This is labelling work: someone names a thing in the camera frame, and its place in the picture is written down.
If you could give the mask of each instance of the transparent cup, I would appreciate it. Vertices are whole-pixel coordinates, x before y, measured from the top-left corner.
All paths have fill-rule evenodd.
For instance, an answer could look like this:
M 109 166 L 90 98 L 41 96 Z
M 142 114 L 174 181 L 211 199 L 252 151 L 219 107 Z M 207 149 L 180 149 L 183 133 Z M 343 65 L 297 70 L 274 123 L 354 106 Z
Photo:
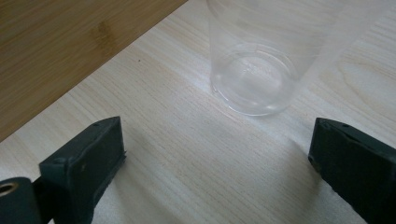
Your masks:
M 282 111 L 392 0 L 206 0 L 211 85 L 250 116 Z

